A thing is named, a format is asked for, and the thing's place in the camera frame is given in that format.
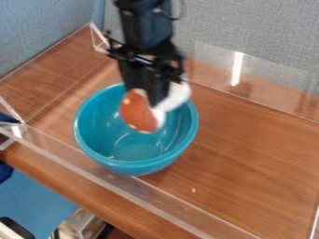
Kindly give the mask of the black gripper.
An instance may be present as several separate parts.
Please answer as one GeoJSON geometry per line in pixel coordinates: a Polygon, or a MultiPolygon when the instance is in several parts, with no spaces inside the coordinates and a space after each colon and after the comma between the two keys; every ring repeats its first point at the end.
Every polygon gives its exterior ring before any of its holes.
{"type": "Polygon", "coordinates": [[[125,89],[146,91],[156,106],[166,97],[172,83],[180,83],[182,56],[172,42],[173,16],[170,0],[113,0],[118,11],[122,42],[110,48],[117,60],[125,89]]]}

